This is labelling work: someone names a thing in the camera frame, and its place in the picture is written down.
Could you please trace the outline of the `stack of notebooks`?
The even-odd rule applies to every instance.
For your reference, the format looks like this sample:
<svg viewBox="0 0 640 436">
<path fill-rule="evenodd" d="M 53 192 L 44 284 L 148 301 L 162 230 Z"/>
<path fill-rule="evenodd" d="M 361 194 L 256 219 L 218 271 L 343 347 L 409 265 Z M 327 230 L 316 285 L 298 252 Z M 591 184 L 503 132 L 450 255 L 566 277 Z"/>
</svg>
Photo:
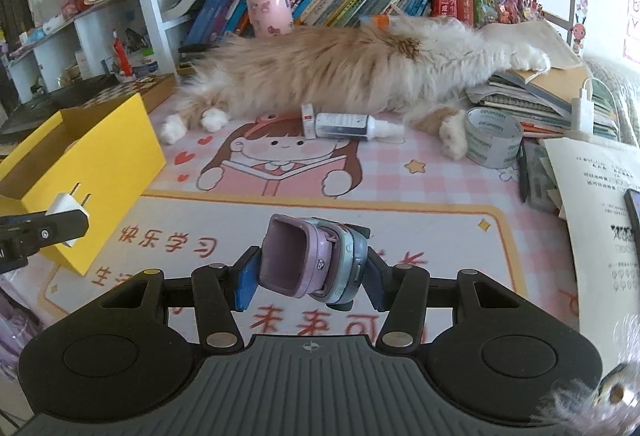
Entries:
<svg viewBox="0 0 640 436">
<path fill-rule="evenodd" d="M 521 123 L 529 138 L 558 137 L 572 125 L 572 101 L 584 96 L 594 106 L 593 132 L 617 141 L 620 126 L 615 103 L 597 85 L 566 41 L 545 21 L 521 24 L 488 24 L 486 37 L 507 44 L 529 44 L 548 54 L 551 70 L 545 74 L 510 70 L 492 76 L 468 92 L 473 104 L 498 108 Z"/>
</svg>

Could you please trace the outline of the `black electronic keyboard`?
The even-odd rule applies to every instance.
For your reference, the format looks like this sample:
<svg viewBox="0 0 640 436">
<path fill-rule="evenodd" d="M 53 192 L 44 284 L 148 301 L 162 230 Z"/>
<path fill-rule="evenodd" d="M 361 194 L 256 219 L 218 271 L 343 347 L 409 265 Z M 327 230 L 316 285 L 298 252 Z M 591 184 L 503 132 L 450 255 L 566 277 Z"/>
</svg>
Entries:
<svg viewBox="0 0 640 436">
<path fill-rule="evenodd" d="M 84 105 L 102 90 L 118 84 L 115 75 L 101 75 L 53 92 L 34 96 L 21 104 L 1 126 L 1 143 L 17 143 L 27 138 L 49 117 L 64 108 Z"/>
</svg>

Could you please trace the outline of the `small white plug adapter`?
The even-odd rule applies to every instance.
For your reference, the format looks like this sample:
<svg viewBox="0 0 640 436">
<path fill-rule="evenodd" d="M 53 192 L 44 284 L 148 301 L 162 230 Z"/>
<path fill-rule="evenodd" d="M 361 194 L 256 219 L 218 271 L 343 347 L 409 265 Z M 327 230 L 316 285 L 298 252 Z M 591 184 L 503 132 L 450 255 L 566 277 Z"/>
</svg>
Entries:
<svg viewBox="0 0 640 436">
<path fill-rule="evenodd" d="M 89 213 L 85 208 L 89 194 L 78 201 L 76 193 L 80 189 L 80 182 L 76 182 L 70 192 L 58 193 L 52 204 L 46 211 L 47 216 L 52 216 L 55 223 L 62 228 L 58 243 L 73 247 L 76 242 L 84 237 L 89 229 Z"/>
</svg>

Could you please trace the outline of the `pink checkered table mat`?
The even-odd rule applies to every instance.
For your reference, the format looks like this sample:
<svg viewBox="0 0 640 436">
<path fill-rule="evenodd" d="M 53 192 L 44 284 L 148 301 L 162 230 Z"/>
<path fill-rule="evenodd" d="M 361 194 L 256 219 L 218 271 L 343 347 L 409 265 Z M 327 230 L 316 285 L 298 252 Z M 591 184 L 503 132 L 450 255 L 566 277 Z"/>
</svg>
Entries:
<svg viewBox="0 0 640 436">
<path fill-rule="evenodd" d="M 165 166 L 80 275 L 44 256 L 5 274 L 2 286 L 44 324 L 149 268 L 186 278 L 231 265 L 261 245 L 275 214 L 366 227 L 390 265 L 436 278 L 473 268 L 569 326 L 577 286 L 564 222 L 524 204 L 514 168 L 442 155 L 407 131 L 398 143 L 307 141 L 298 116 L 270 115 L 196 130 L 163 147 Z"/>
</svg>

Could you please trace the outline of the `purple blue kids watch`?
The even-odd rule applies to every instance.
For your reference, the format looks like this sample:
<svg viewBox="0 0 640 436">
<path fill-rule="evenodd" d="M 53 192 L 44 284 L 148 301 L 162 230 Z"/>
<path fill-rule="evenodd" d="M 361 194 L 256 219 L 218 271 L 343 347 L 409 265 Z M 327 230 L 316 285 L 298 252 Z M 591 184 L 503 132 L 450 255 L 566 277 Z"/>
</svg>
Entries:
<svg viewBox="0 0 640 436">
<path fill-rule="evenodd" d="M 262 241 L 259 284 L 349 311 L 366 270 L 369 237 L 362 226 L 275 214 Z"/>
</svg>

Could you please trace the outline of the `pink cartoon cup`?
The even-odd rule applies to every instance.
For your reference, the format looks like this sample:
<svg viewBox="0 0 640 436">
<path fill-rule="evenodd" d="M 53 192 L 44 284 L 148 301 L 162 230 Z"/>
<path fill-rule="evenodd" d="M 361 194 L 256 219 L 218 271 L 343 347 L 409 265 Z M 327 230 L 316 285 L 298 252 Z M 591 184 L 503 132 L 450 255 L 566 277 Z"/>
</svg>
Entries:
<svg viewBox="0 0 640 436">
<path fill-rule="evenodd" d="M 294 27 L 291 0 L 246 0 L 255 37 L 286 35 Z"/>
</svg>

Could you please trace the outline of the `fluffy orange white cat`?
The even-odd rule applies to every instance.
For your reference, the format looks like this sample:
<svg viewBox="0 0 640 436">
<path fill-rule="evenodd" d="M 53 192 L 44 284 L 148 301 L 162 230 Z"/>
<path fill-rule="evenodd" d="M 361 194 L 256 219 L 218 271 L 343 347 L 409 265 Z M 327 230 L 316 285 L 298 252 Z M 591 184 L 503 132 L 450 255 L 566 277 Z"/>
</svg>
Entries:
<svg viewBox="0 0 640 436">
<path fill-rule="evenodd" d="M 194 62 L 158 137 L 174 144 L 194 126 L 214 133 L 232 119 L 310 104 L 318 112 L 395 113 L 439 137 L 450 159 L 462 159 L 462 93 L 505 70 L 550 68 L 548 54 L 525 39 L 455 18 L 401 16 L 385 28 L 302 26 L 279 36 L 231 36 Z"/>
</svg>

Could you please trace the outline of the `clear tape roll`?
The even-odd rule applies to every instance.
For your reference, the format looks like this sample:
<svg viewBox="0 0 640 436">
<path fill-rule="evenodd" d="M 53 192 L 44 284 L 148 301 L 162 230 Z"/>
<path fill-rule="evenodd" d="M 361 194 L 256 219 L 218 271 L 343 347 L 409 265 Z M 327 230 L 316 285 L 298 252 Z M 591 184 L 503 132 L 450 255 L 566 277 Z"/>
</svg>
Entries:
<svg viewBox="0 0 640 436">
<path fill-rule="evenodd" d="M 515 162 L 523 139 L 523 128 L 512 116 L 486 107 L 474 107 L 464 121 L 468 151 L 477 165 L 502 169 Z"/>
</svg>

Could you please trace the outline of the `wooden chessboard box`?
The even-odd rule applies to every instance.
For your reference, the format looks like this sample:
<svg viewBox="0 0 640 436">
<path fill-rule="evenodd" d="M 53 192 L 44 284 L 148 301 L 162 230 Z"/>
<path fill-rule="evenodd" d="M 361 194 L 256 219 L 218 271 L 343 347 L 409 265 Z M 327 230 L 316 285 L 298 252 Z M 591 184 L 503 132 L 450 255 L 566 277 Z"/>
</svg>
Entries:
<svg viewBox="0 0 640 436">
<path fill-rule="evenodd" d="M 176 78 L 174 75 L 149 75 L 104 89 L 82 104 L 81 108 L 89 108 L 111 100 L 125 98 L 125 96 L 140 94 L 146 111 L 151 113 L 168 100 L 175 93 L 175 89 Z"/>
</svg>

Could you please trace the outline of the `white red staples box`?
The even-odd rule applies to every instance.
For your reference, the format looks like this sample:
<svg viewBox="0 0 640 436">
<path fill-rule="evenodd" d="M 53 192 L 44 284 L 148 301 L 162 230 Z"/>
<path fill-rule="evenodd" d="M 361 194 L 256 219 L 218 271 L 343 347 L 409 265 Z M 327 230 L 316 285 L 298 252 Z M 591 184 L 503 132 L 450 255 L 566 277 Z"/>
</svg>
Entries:
<svg viewBox="0 0 640 436">
<path fill-rule="evenodd" d="M 303 104 L 300 107 L 300 115 L 302 115 L 303 132 L 305 138 L 307 140 L 316 139 L 316 114 L 314 114 L 314 107 L 310 103 Z"/>
</svg>

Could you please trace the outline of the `yellow cardboard box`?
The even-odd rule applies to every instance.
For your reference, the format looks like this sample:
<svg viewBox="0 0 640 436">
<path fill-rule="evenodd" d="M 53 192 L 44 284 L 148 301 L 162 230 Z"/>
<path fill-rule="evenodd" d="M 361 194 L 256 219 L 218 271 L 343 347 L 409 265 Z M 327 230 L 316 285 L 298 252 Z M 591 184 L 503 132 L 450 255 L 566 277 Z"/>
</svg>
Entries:
<svg viewBox="0 0 640 436">
<path fill-rule="evenodd" d="M 84 275 L 164 166 L 141 96 L 66 108 L 1 162 L 1 212 L 45 211 L 60 194 L 72 195 L 88 211 L 88 231 L 74 246 L 47 247 L 43 254 Z"/>
</svg>

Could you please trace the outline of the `white printed paper sheet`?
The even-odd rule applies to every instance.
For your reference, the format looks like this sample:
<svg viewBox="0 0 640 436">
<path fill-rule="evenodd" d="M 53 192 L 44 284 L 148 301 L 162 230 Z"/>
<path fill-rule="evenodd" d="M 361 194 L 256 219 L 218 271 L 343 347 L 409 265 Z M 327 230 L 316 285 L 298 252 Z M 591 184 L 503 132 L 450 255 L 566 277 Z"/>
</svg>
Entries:
<svg viewBox="0 0 640 436">
<path fill-rule="evenodd" d="M 639 150 L 570 138 L 544 141 L 570 234 L 579 331 L 603 367 L 623 352 L 622 325 L 639 312 L 639 260 L 625 192 L 639 188 Z"/>
</svg>

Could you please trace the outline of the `white spray bottle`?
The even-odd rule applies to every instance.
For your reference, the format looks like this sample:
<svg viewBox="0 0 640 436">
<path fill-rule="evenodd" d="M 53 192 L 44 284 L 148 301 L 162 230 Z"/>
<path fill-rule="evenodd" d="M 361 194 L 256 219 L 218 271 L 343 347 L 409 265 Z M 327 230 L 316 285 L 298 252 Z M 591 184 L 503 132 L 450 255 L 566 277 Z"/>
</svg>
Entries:
<svg viewBox="0 0 640 436">
<path fill-rule="evenodd" d="M 405 127 L 366 114 L 319 113 L 314 132 L 319 138 L 370 141 L 400 138 Z"/>
</svg>

